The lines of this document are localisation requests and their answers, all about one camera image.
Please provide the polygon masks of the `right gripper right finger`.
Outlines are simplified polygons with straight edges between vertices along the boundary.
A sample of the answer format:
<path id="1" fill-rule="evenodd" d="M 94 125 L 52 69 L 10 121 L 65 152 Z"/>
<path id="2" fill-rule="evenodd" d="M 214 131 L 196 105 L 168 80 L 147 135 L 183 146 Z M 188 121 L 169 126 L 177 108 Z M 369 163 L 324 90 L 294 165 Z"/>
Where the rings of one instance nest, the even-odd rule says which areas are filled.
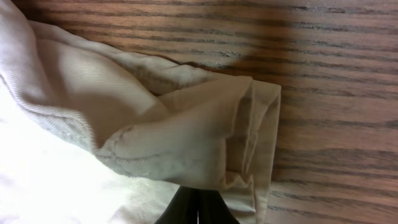
<path id="1" fill-rule="evenodd" d="M 199 224 L 239 224 L 216 190 L 200 190 Z"/>

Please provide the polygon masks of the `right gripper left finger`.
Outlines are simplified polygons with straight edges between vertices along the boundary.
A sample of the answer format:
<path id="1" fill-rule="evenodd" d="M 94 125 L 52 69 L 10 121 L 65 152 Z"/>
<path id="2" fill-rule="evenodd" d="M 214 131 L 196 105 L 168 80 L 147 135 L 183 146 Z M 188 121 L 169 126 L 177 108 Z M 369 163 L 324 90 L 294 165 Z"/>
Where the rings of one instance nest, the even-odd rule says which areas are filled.
<path id="1" fill-rule="evenodd" d="M 179 187 L 155 224 L 197 224 L 198 190 Z"/>

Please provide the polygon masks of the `beige khaki shorts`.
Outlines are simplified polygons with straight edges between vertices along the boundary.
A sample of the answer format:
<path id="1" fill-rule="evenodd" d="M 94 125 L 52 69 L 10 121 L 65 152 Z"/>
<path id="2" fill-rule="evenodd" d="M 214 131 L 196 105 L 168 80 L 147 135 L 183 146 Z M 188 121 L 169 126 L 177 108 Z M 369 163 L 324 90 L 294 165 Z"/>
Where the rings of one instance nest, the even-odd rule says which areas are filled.
<path id="1" fill-rule="evenodd" d="M 1 2 L 1 222 L 155 223 L 179 187 L 265 223 L 281 87 L 124 52 Z"/>

